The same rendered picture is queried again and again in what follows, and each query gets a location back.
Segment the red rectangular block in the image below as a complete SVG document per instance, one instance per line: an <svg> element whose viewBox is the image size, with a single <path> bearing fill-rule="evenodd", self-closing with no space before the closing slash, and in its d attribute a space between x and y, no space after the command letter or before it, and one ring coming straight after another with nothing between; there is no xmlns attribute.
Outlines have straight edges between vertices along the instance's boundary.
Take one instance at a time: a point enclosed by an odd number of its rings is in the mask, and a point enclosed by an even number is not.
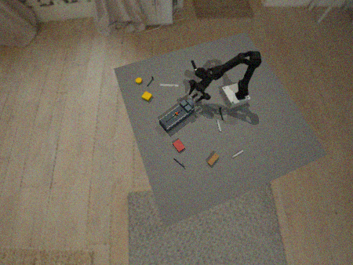
<svg viewBox="0 0 353 265"><path fill-rule="evenodd" d="M185 146L180 142L180 140L174 142L173 146L177 149L178 152L181 152L185 148Z"/></svg>

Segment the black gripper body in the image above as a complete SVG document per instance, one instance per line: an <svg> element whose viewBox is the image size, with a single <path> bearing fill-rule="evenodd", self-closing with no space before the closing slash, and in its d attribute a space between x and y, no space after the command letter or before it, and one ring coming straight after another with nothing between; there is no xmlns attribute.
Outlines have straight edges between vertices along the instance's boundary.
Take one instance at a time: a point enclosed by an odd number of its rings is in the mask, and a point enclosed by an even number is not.
<svg viewBox="0 0 353 265"><path fill-rule="evenodd" d="M194 80L190 80L189 83L192 85L192 86L195 86L195 84L197 83L196 81ZM209 85L207 83L204 82L204 80L201 81L201 83L207 88L209 87ZM205 91L205 90L204 90ZM203 94L203 97L206 99L206 100L209 100L211 98L211 96L208 94L208 93L205 93L205 92L202 92L200 90L200 92Z"/></svg>

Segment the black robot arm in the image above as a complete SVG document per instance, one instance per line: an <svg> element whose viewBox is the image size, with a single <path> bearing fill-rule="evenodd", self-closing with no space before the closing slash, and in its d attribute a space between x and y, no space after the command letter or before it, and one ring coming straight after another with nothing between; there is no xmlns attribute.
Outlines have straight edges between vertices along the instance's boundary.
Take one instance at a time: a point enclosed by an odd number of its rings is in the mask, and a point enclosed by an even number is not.
<svg viewBox="0 0 353 265"><path fill-rule="evenodd" d="M247 56L249 56L249 60L245 59L245 57ZM243 79L239 80L238 92L235 94L238 100L244 100L246 96L249 95L248 83L253 76L253 72L255 68L259 67L261 64L260 52L248 51L245 53L239 53L237 56L233 57L222 66L217 65L215 67L210 67L207 68L207 71L203 67L198 68L195 72L195 75L204 80L205 83L210 85L213 80L216 81L217 79L221 78L226 71L231 70L238 64L249 65ZM212 74L210 74L210 71L212 71ZM201 90L202 92L206 89L206 87L201 82L196 83L194 88L196 88L197 91Z"/></svg>

